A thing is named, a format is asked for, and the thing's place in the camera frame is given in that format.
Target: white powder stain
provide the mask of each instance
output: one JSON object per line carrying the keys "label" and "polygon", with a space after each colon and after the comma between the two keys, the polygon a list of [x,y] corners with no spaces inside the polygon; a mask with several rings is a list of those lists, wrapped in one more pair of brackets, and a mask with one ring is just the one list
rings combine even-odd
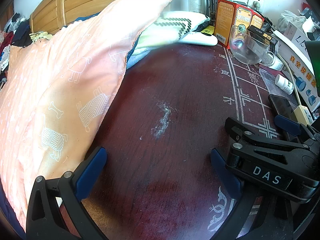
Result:
{"label": "white powder stain", "polygon": [[159,120],[160,125],[156,125],[154,128],[151,129],[151,134],[156,137],[160,138],[165,130],[168,128],[170,119],[169,115],[171,113],[170,106],[167,106],[165,102],[159,102],[157,103],[157,106],[161,109],[162,112],[164,112],[164,116]]}

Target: electrical outlet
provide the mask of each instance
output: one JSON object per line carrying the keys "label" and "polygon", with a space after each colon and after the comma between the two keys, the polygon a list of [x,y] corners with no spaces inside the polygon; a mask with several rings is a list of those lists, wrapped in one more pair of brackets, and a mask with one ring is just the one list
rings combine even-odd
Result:
{"label": "electrical outlet", "polygon": [[264,0],[248,0],[248,6],[262,13],[264,8]]}

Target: white power cable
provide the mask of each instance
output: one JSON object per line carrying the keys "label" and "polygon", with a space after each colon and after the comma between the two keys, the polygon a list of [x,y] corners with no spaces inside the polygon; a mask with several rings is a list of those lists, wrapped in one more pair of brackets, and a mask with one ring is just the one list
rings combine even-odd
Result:
{"label": "white power cable", "polygon": [[283,57],[280,56],[279,53],[277,53],[277,57],[282,61],[282,63],[285,65],[287,71],[290,74],[291,82],[292,82],[293,88],[294,88],[294,93],[296,94],[299,106],[301,106],[301,101],[300,101],[299,94],[298,94],[298,91],[297,91],[296,83],[295,83],[295,81],[293,79],[293,75],[292,75],[291,69],[289,68],[287,62],[283,59]]}

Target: white canister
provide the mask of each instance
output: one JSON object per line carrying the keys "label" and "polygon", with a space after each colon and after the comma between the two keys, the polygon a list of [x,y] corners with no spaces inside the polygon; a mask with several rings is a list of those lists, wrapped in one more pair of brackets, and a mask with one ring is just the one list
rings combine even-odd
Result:
{"label": "white canister", "polygon": [[204,0],[181,0],[181,11],[205,14]]}
{"label": "white canister", "polygon": [[277,75],[275,83],[278,87],[280,87],[281,90],[286,92],[288,95],[292,94],[292,92],[293,92],[292,82],[290,82],[289,80],[287,80],[286,78],[284,78],[280,74]]}

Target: orange medicine box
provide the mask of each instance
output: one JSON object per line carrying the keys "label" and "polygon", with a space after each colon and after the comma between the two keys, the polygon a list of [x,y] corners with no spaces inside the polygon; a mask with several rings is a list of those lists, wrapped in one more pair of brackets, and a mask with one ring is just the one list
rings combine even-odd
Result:
{"label": "orange medicine box", "polygon": [[218,0],[217,11],[214,35],[227,49],[230,49],[229,36],[232,25],[242,28],[243,31],[250,25],[259,29],[263,25],[264,18],[254,10],[228,0]]}

